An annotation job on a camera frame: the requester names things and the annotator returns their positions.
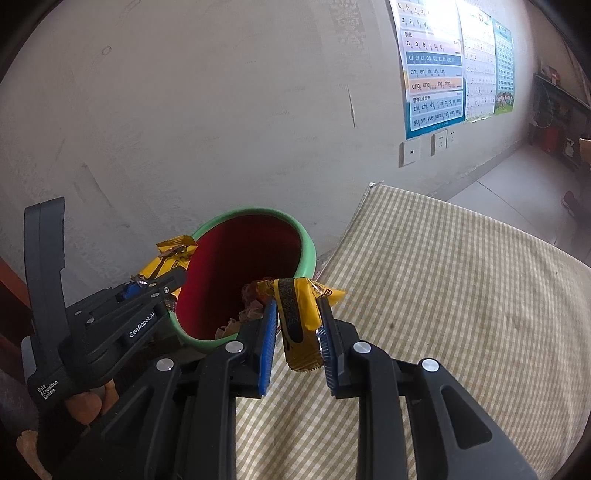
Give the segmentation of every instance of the white wall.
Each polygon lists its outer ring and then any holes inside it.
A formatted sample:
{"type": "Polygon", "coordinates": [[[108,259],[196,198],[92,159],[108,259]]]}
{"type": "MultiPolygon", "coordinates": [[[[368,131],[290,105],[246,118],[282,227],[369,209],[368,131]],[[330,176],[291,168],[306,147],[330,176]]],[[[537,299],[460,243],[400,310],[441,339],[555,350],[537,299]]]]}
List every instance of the white wall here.
{"type": "Polygon", "coordinates": [[[526,2],[526,6],[531,22],[534,49],[537,57],[558,71],[560,74],[560,86],[564,90],[586,103],[582,81],[570,60],[569,52],[562,36],[539,8],[529,2],[526,2]]]}
{"type": "Polygon", "coordinates": [[[68,301],[240,205],[294,215],[327,251],[368,182],[428,193],[524,136],[535,69],[524,0],[480,5],[513,33],[515,110],[460,126],[437,157],[426,136],[422,159],[398,168],[385,0],[64,0],[0,84],[0,257],[24,275],[23,210],[60,195],[68,301]]]}

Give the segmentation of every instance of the bed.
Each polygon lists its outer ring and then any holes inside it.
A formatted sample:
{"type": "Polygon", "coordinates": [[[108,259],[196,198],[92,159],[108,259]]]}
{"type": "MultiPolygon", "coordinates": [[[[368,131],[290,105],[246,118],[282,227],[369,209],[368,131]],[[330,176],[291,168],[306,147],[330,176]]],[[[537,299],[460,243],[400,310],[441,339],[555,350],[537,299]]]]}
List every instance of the bed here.
{"type": "MultiPolygon", "coordinates": [[[[550,244],[420,194],[370,184],[318,280],[336,318],[393,358],[437,358],[551,479],[591,410],[591,270],[550,244]]],[[[356,400],[277,342],[267,397],[240,399],[239,479],[355,478],[356,400]]],[[[403,408],[409,478],[416,478],[403,408]]]]}

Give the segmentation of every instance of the metal screw head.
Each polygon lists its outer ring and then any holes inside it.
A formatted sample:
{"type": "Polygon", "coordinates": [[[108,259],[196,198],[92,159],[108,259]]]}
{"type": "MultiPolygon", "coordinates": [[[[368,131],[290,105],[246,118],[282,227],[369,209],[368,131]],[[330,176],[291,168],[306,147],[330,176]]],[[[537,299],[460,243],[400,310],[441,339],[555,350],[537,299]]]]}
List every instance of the metal screw head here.
{"type": "Polygon", "coordinates": [[[370,353],[371,345],[368,342],[355,342],[353,344],[353,350],[357,353],[370,353]]]}
{"type": "Polygon", "coordinates": [[[161,358],[156,362],[156,368],[161,372],[168,372],[174,367],[174,362],[170,358],[161,358]]]}
{"type": "Polygon", "coordinates": [[[436,372],[439,370],[439,363],[433,358],[426,358],[421,362],[421,366],[427,370],[427,372],[436,372]]]}
{"type": "Polygon", "coordinates": [[[239,342],[238,340],[232,340],[231,342],[228,342],[226,344],[226,352],[230,353],[242,352],[243,348],[244,344],[242,342],[239,342]]]}

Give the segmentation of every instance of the tiled floor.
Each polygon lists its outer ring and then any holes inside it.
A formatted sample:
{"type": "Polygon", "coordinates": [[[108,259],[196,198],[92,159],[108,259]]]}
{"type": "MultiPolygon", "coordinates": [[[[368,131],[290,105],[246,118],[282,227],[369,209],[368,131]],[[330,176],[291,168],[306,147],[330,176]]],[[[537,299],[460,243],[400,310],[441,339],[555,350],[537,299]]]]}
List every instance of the tiled floor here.
{"type": "Polygon", "coordinates": [[[562,248],[577,225],[560,201],[567,190],[579,189],[571,170],[527,145],[448,201],[562,248]]]}

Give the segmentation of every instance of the shelf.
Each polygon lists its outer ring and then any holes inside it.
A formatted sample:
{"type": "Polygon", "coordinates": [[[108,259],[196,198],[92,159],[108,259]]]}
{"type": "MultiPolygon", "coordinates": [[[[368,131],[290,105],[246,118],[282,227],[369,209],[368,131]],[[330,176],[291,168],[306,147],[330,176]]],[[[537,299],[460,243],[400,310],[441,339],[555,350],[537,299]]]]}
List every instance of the shelf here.
{"type": "Polygon", "coordinates": [[[565,98],[566,100],[568,100],[573,106],[576,106],[576,107],[580,108],[581,110],[583,110],[583,112],[585,112],[586,114],[591,115],[591,107],[589,105],[582,102],[581,100],[576,98],[574,95],[571,95],[569,92],[562,89],[561,87],[555,85],[554,83],[552,83],[548,79],[542,77],[542,75],[534,73],[534,80],[537,81],[542,88],[545,88],[545,89],[547,88],[547,90],[546,90],[547,92],[553,92],[553,93],[558,94],[562,98],[565,98]]]}

